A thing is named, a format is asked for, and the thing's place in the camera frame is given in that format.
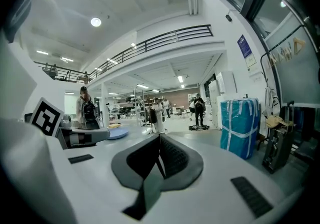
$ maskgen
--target balcony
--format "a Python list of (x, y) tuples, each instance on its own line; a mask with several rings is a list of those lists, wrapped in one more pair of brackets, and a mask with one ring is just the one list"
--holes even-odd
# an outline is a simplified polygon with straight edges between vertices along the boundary
[(210, 24), (197, 25), (197, 26), (186, 27), (186, 28), (170, 31), (170, 32), (152, 37), (150, 39), (147, 39), (143, 42), (138, 43), (137, 45), (134, 45), (122, 51), (121, 53), (113, 56), (112, 58), (108, 58), (105, 63), (101, 64), (90, 74), (88, 74), (87, 72), (80, 72), (80, 71), (75, 71), (71, 69), (66, 69), (66, 68), (55, 66), (55, 65), (50, 65), (47, 63), (40, 63), (40, 62), (35, 62), (35, 63), (49, 77), (51, 77), (54, 80), (88, 84), (90, 81), (102, 75), (106, 71), (110, 71), (111, 69), (114, 69), (115, 67), (117, 67), (117, 65), (123, 64), (123, 63), (129, 64), (130, 59), (137, 57), (139, 55), (145, 54), (147, 52), (150, 52), (151, 54), (151, 51), (154, 49), (163, 48), (164, 50), (166, 49), (165, 46), (170, 44), (177, 44), (178, 42), (193, 40), (196, 38), (213, 37), (210, 27), (211, 27)]
[(186, 27), (170, 31), (164, 34), (160, 34), (158, 36), (140, 42), (137, 45), (134, 45), (122, 51), (121, 53), (113, 56), (112, 58), (108, 58), (105, 63), (97, 67), (93, 72), (89, 74), (90, 80), (97, 78), (106, 71), (110, 71), (111, 69), (115, 68), (117, 65), (121, 63), (129, 63), (130, 59), (137, 57), (141, 54), (147, 53), (151, 50), (186, 40), (203, 37), (213, 37), (210, 27), (210, 24)]

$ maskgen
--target blue bag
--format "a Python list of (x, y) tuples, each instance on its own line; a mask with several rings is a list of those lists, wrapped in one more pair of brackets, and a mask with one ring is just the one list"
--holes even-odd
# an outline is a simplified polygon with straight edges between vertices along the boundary
[(220, 147), (237, 156), (252, 156), (260, 120), (257, 98), (221, 102), (222, 136)]

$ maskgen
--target round blue pad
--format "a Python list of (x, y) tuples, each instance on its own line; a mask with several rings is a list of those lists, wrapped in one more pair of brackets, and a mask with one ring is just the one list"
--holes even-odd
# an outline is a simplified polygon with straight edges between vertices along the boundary
[(122, 138), (126, 136), (129, 132), (127, 128), (123, 128), (123, 127), (109, 129), (109, 131), (110, 131), (110, 137), (108, 138), (108, 140), (115, 140), (115, 139)]

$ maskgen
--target poster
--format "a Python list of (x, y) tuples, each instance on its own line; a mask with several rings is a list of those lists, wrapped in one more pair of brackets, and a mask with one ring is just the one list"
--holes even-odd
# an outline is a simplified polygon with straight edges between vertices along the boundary
[(240, 39), (237, 41), (240, 50), (242, 52), (242, 55), (245, 59), (246, 66), (248, 68), (248, 72), (252, 73), (256, 69), (254, 69), (254, 65), (257, 63), (254, 54), (251, 51), (251, 48), (249, 47), (248, 42), (246, 41), (246, 38), (244, 35), (240, 37)]

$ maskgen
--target pillar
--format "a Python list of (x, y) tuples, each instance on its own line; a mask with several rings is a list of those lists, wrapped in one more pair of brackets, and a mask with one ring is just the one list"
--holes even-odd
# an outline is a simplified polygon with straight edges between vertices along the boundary
[(109, 110), (107, 108), (108, 103), (108, 88), (105, 83), (101, 83), (101, 100), (100, 111), (102, 111), (103, 126), (107, 127), (110, 124)]

